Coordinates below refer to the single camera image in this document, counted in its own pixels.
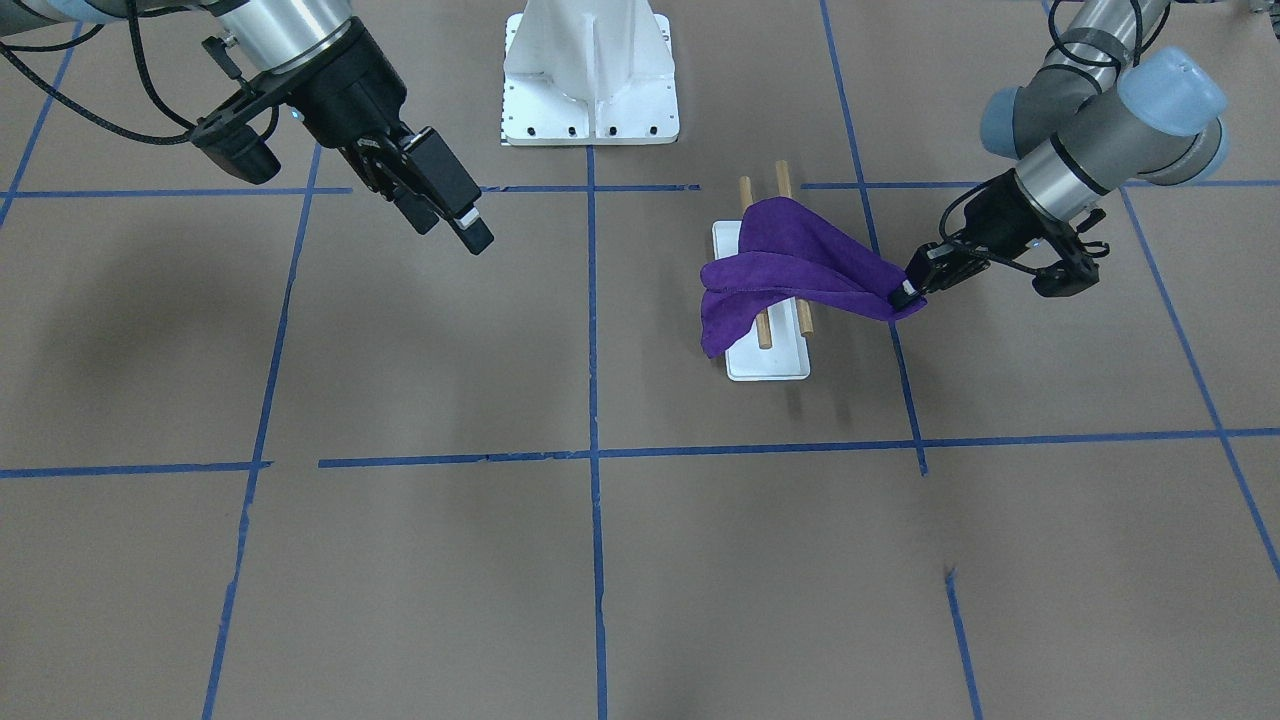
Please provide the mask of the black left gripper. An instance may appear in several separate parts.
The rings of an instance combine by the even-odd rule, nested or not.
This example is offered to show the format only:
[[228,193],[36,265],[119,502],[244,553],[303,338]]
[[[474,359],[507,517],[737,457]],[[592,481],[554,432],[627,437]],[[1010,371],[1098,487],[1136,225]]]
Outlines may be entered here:
[[940,220],[940,241],[922,245],[906,268],[906,279],[890,293],[893,309],[927,304],[925,292],[942,291],[991,264],[1033,275],[1038,291],[1060,291],[1061,270],[1016,261],[1036,240],[1061,234],[1061,220],[1043,211],[1006,170],[954,201]]

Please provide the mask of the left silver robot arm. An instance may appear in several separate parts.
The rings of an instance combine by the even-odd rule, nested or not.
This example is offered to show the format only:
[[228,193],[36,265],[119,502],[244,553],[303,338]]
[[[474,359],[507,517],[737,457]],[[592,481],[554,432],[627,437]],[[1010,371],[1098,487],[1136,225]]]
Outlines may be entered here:
[[1181,186],[1210,178],[1230,151],[1219,85],[1179,47],[1152,49],[1169,1],[1088,1],[1028,85],[988,101],[980,140],[1012,168],[951,204],[964,223],[922,245],[890,295],[896,310],[991,265],[1020,268],[1046,242],[1057,260],[1030,268],[1034,291],[1070,297],[1100,281],[1108,254],[1083,234],[1105,218],[1100,202],[1130,181]]

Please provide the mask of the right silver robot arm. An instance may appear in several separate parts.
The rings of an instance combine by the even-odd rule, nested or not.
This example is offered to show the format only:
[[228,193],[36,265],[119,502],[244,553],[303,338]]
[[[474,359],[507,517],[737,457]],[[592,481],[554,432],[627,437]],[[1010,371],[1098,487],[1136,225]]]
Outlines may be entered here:
[[[219,32],[204,51],[236,83],[232,96],[188,120],[159,96],[141,35],[142,20],[202,12]],[[4,44],[3,58],[51,100],[137,143],[200,150],[244,183],[264,184],[280,170],[268,141],[289,109],[324,149],[337,150],[360,181],[394,205],[420,234],[445,223],[471,252],[494,236],[477,209],[483,192],[443,137],[412,129],[401,113],[408,97],[366,24],[348,1],[5,1],[3,35],[69,23],[91,33],[125,24],[134,70],[152,105],[179,135],[145,135],[120,127],[70,100],[24,61],[26,47]]]

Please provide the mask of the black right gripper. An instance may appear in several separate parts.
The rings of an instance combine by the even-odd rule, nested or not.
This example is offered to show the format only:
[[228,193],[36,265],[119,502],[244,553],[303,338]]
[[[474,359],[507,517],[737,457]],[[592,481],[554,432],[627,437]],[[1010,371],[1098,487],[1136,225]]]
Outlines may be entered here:
[[444,220],[480,255],[494,240],[476,202],[481,190],[439,132],[401,119],[403,81],[372,40],[340,40],[300,68],[294,109],[325,149],[337,150],[372,192],[426,234]]

